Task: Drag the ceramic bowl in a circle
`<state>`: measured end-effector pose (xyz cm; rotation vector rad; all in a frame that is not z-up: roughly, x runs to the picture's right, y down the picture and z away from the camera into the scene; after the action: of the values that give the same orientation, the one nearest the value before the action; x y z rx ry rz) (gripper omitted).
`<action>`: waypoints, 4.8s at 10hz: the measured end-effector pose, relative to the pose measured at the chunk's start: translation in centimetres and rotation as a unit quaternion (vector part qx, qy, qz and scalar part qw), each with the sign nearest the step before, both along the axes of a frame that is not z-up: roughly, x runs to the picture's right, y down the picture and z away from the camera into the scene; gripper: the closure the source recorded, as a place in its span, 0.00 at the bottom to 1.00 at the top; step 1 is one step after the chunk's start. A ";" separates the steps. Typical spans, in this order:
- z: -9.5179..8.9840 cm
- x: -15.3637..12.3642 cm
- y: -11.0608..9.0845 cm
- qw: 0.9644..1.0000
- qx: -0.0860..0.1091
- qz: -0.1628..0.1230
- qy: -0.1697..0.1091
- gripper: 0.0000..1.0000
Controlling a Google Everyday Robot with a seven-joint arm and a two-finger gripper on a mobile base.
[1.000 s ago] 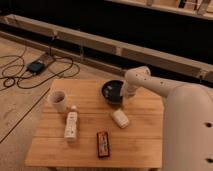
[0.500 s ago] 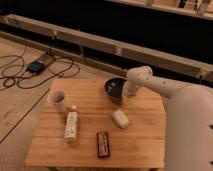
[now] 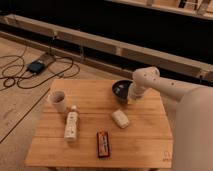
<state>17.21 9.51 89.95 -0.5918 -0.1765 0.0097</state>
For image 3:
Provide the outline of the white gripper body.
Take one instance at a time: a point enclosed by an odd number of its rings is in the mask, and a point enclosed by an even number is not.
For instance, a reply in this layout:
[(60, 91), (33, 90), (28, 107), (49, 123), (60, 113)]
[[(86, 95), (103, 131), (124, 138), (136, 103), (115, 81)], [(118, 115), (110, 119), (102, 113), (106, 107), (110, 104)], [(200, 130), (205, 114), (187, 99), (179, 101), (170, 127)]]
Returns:
[(140, 99), (144, 94), (144, 88), (132, 83), (128, 90), (128, 103), (131, 104)]

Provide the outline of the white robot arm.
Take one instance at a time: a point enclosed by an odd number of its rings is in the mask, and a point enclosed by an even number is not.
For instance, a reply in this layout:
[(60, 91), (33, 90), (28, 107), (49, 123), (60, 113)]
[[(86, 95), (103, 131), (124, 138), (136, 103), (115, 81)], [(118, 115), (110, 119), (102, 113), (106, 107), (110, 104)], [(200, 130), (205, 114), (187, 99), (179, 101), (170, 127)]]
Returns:
[(179, 102), (171, 171), (213, 171), (213, 87), (163, 78), (156, 67), (136, 69), (128, 98), (153, 88)]

